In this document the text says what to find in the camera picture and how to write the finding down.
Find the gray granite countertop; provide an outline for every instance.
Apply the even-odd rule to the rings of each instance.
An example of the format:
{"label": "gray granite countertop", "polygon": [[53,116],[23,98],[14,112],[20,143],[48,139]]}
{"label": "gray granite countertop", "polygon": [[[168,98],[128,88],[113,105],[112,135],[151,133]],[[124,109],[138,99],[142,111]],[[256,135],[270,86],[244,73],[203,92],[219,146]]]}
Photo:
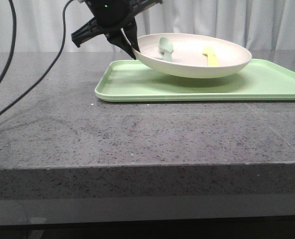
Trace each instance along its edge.
{"label": "gray granite countertop", "polygon": [[[252,53],[295,71],[295,51]],[[54,56],[16,53],[0,110]],[[103,102],[94,88],[119,59],[63,53],[0,117],[0,199],[295,192],[295,102]]]}

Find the light green tray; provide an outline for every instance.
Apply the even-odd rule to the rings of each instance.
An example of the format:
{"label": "light green tray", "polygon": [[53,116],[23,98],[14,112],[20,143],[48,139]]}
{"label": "light green tray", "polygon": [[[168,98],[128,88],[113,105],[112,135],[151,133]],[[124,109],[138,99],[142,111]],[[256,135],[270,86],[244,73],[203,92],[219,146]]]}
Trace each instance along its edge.
{"label": "light green tray", "polygon": [[137,60],[114,61],[95,88],[108,102],[295,100],[295,72],[252,59],[239,73],[191,79],[155,71]]}

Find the curtain fold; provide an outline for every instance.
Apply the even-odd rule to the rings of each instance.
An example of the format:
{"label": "curtain fold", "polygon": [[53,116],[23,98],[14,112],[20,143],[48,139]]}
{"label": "curtain fold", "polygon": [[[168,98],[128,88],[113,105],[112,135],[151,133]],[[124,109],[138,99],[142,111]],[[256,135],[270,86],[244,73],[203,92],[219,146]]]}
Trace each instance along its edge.
{"label": "curtain fold", "polygon": [[[57,51],[62,37],[66,0],[14,0],[17,12],[16,52]],[[114,51],[104,36],[77,48],[70,34],[93,16],[86,5],[72,2],[67,9],[65,51]],[[250,50],[295,49],[295,0],[163,0],[136,17],[138,36],[191,33],[232,41]],[[8,52],[11,12],[0,0],[0,52]]]}

